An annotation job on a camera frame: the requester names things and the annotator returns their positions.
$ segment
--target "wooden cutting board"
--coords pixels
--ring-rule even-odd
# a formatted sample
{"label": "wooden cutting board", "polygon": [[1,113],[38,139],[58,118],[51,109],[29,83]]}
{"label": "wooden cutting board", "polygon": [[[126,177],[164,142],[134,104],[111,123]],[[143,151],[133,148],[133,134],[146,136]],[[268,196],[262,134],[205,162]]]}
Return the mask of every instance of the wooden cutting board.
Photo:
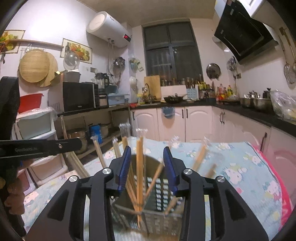
{"label": "wooden cutting board", "polygon": [[157,100],[161,99],[161,88],[160,88],[160,76],[153,75],[144,77],[144,84],[148,84],[150,88],[150,94],[156,96]]}
{"label": "wooden cutting board", "polygon": [[40,49],[30,50],[20,60],[20,75],[27,82],[39,82],[47,76],[49,65],[46,52]]}
{"label": "wooden cutting board", "polygon": [[48,75],[41,81],[37,82],[36,85],[39,87],[47,87],[51,84],[51,81],[53,80],[54,73],[58,71],[58,66],[57,66],[57,60],[56,58],[51,54],[46,52],[48,58],[49,58],[49,72]]}

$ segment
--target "pink tablecloth trim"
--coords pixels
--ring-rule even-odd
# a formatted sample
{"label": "pink tablecloth trim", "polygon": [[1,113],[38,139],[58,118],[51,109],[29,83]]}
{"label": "pink tablecloth trim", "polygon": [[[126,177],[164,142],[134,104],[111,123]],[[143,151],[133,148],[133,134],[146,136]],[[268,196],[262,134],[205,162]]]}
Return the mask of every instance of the pink tablecloth trim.
{"label": "pink tablecloth trim", "polygon": [[277,173],[275,168],[272,166],[270,161],[266,158],[266,156],[256,147],[253,146],[253,148],[261,155],[261,157],[265,160],[265,162],[268,164],[269,168],[272,170],[276,178],[278,179],[280,185],[281,185],[281,193],[282,193],[282,216],[281,216],[281,227],[286,223],[288,218],[290,217],[293,207],[291,204],[290,196],[288,194],[288,191],[284,185],[283,180],[281,179],[280,175]]}

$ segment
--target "water heater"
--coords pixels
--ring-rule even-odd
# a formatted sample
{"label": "water heater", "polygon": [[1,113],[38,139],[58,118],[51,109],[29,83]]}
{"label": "water heater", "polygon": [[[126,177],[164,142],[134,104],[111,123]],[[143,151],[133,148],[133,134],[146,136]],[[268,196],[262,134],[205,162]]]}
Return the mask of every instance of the water heater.
{"label": "water heater", "polygon": [[89,22],[86,30],[105,41],[114,41],[116,47],[124,47],[131,41],[131,35],[116,19],[102,11]]}

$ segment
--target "countertop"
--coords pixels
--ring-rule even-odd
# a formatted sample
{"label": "countertop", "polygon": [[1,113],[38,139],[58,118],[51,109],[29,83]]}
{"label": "countertop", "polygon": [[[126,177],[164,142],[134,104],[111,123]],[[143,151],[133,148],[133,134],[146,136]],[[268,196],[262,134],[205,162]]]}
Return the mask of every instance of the countertop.
{"label": "countertop", "polygon": [[161,108],[161,107],[189,107],[189,106],[215,106],[224,110],[229,110],[240,114],[244,117],[250,118],[254,121],[262,123],[268,127],[277,128],[283,132],[290,134],[296,138],[296,122],[291,122],[285,120],[274,114],[265,114],[253,109],[243,108],[240,105],[228,105],[228,104],[211,104],[205,101],[196,101],[193,103],[182,102],[179,104],[168,104],[168,103],[158,103],[158,104],[146,104],[131,108],[131,110],[141,110],[141,109],[151,109],[151,108]]}

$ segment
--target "framed picture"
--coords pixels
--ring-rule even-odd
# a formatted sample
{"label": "framed picture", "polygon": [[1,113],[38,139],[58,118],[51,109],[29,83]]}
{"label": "framed picture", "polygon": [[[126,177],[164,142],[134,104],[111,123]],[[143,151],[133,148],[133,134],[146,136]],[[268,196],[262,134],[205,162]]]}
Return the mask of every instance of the framed picture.
{"label": "framed picture", "polygon": [[0,37],[0,44],[5,44],[7,51],[4,51],[4,48],[0,48],[0,54],[2,53],[18,53],[20,43],[14,42],[11,43],[10,39],[22,39],[24,36],[25,30],[5,30]]}
{"label": "framed picture", "polygon": [[61,51],[61,58],[65,57],[65,52],[71,50],[79,56],[80,61],[92,64],[92,48],[68,39],[63,39],[62,45],[64,48]]}

